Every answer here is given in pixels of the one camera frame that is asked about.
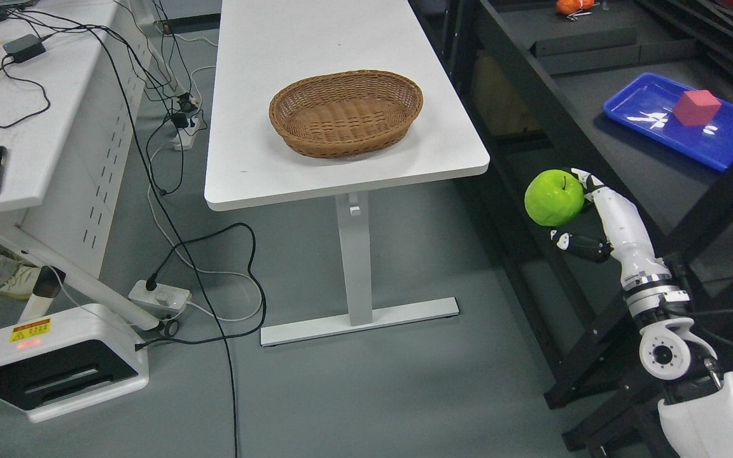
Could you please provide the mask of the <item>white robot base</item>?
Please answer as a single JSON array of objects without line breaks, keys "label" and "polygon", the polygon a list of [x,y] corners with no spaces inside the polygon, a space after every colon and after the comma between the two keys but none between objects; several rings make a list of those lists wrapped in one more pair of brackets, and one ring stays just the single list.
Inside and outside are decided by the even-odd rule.
[{"label": "white robot base", "polygon": [[0,328],[0,401],[41,422],[142,389],[140,342],[96,303]]}]

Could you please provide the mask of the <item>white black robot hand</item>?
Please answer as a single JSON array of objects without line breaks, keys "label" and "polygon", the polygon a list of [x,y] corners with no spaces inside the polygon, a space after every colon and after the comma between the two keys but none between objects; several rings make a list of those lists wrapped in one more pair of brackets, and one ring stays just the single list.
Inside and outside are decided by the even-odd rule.
[{"label": "white black robot hand", "polygon": [[608,257],[617,259],[620,285],[625,291],[671,279],[669,268],[655,257],[652,241],[636,206],[593,174],[576,168],[568,171],[582,185],[584,198],[596,208],[606,241],[553,230],[550,232],[552,242],[560,250],[594,263],[602,263]]}]

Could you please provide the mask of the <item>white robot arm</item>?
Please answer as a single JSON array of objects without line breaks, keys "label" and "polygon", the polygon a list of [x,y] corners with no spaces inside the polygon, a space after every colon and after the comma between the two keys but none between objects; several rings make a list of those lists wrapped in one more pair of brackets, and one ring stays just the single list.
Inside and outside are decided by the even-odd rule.
[{"label": "white robot arm", "polygon": [[692,333],[689,295],[669,274],[624,284],[625,303],[639,325],[639,361],[661,383],[661,429],[681,457],[733,457],[733,371]]}]

